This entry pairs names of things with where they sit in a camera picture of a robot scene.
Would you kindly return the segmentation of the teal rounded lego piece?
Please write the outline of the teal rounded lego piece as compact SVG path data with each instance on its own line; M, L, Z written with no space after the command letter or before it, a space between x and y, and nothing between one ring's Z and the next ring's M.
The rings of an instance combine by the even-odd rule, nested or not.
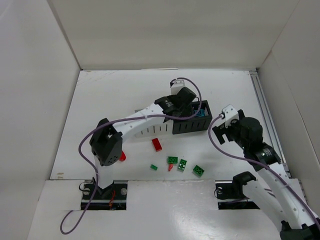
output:
M205 117L205 116L206 116L206 114L205 114L205 111L203 109L200 109L196 114L197 118Z

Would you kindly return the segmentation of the green curved lego brick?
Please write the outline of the green curved lego brick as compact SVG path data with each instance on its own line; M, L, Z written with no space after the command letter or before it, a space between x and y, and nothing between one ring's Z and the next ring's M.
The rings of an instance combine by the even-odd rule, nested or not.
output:
M169 156L167 158L167 163L168 164L173 164L173 165L177 164L178 163L178 157L177 156Z

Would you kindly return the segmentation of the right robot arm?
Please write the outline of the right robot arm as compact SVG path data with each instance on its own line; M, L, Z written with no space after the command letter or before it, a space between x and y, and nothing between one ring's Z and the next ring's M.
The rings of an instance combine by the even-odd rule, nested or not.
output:
M253 117L231 104L209 125L208 136L215 135L222 145L235 142L242 150L238 157L216 149L222 154L248 162L269 186L267 191L249 171L235 175L227 188L221 188L222 199L248 198L272 221L282 240L318 240L320 218L292 188L292 180L273 147L263 140L263 127Z

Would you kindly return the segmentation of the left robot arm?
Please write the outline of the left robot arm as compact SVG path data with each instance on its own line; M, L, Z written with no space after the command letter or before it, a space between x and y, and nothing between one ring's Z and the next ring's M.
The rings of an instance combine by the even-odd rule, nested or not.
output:
M170 119L187 118L191 116L191 103L196 94L188 87L181 88L176 94L158 98L150 106L130 115L123 121L108 126L109 120L99 121L98 130L93 133L89 144L95 158L95 167L98 170L97 191L106 195L111 191L113 184L112 172L109 166L116 163L122 155L123 143L135 134L154 125L160 125Z

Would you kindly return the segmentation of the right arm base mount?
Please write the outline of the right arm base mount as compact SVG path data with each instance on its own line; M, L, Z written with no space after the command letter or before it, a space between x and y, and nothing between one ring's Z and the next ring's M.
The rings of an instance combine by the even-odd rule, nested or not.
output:
M216 180L214 196L219 210L258 210L259 207L243 194L243 186L256 177L249 171L235 175L232 180Z

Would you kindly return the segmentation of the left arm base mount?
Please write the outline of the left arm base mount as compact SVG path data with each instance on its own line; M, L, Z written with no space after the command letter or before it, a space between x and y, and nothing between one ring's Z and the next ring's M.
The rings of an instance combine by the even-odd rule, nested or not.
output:
M95 189L95 179L82 182L78 189L81 191L80 209L84 210ZM116 180L105 189L96 190L88 211L125 211L127 209L128 181Z

